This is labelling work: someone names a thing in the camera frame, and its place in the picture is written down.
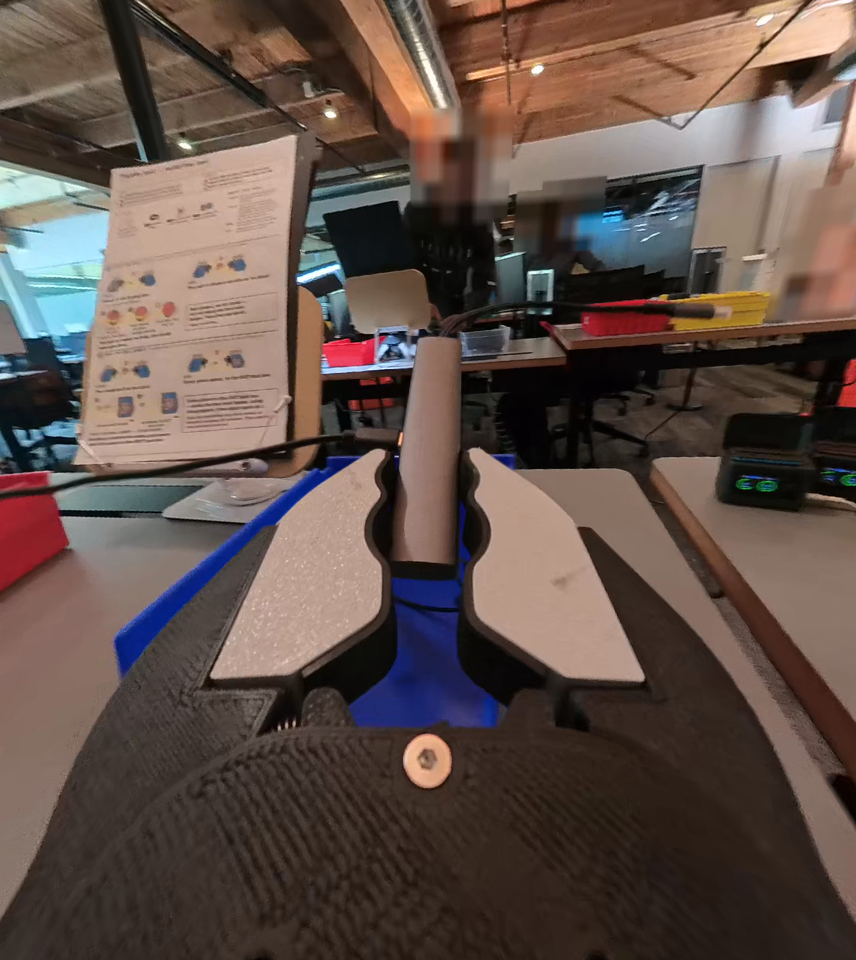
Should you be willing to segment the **silver ceiling duct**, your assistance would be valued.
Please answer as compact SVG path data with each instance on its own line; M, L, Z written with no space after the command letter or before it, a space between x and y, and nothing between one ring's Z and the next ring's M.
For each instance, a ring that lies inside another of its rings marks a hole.
M432 107L460 110L460 99L427 1L385 1L388 16L410 55Z

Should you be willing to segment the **blue plastic bin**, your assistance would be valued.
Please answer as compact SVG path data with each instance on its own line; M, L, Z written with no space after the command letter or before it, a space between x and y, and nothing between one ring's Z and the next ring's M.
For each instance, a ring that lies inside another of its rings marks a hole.
M119 675L123 677L129 671L171 618L256 535L276 525L307 493L354 461L354 456L329 456L324 467L309 471L124 625L114 638ZM466 557L461 553L454 580L393 580L397 657L386 677L351 703L351 714L359 725L415 728L444 722L462 727L496 724L498 703L466 676L458 661L458 604Z

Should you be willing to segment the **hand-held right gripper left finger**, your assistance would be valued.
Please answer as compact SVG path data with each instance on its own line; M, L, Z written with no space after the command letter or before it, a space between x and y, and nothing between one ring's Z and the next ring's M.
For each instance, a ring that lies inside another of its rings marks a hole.
M209 672L216 690L320 689L354 702L397 656L389 552L394 456L372 450L280 519L226 624Z

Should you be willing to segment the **black steel column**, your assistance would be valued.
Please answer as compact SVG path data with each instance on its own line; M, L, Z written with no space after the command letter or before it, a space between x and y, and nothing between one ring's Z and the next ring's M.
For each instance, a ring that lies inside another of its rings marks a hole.
M134 14L127 1L99 1L98 6L134 125L139 156L146 163L166 162L167 138Z

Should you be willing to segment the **clear plastic container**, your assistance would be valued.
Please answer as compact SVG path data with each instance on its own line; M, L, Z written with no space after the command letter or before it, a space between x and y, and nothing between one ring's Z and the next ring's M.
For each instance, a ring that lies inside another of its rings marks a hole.
M512 339L512 329L505 324L487 325L459 333L461 359L481 361L503 354Z

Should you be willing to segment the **yellow plastic bin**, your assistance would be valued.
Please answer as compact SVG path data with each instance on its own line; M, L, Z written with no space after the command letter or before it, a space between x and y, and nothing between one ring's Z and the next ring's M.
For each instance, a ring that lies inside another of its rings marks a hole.
M669 297L671 302L683 305L713 306L711 318L671 318L671 329L676 331L723 330L752 328L761 325L767 315L770 294L756 291L736 291L714 294L694 294Z

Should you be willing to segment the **black monitor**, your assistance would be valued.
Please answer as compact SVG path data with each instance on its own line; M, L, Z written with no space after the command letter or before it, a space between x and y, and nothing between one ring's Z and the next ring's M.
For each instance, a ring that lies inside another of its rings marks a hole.
M396 200L324 213L323 221L346 279L418 268Z

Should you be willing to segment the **wooden table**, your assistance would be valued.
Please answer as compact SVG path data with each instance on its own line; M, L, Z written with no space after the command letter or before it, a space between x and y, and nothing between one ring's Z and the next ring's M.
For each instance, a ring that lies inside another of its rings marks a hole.
M849 378L856 378L856 315L765 322L753 327L673 330L595 337L580 326L548 327L562 349L569 373L569 412L564 438L566 468L578 465L587 430L594 462L591 421L601 395L599 382L621 373L823 362L811 407L839 406Z
M322 365L322 419L327 427L402 427L412 360L380 365ZM461 361L461 445L506 455L519 469L563 465L551 414L565 400L567 360L552 340L508 342L497 354Z

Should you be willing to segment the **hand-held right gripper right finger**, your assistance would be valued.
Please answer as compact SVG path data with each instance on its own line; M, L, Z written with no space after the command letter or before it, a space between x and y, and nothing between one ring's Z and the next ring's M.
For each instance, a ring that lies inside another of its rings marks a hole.
M578 524L478 448L461 460L468 562L459 663L499 705L527 690L640 689L646 677Z

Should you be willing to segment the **black office chair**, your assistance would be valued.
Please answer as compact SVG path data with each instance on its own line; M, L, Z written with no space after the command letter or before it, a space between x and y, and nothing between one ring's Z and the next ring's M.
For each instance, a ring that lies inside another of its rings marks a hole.
M50 454L54 443L73 447L77 443L74 436L51 438L46 428L79 420L81 402L76 384L50 339L28 338L23 343L24 369L33 376L15 392L18 405L13 416L17 428L38 434L32 450L43 448Z

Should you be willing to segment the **grey usb hub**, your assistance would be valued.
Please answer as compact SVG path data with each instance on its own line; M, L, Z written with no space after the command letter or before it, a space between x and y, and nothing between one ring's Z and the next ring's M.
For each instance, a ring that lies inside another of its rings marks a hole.
M419 341L410 378L392 519L390 566L400 578L446 580L458 562L461 345Z

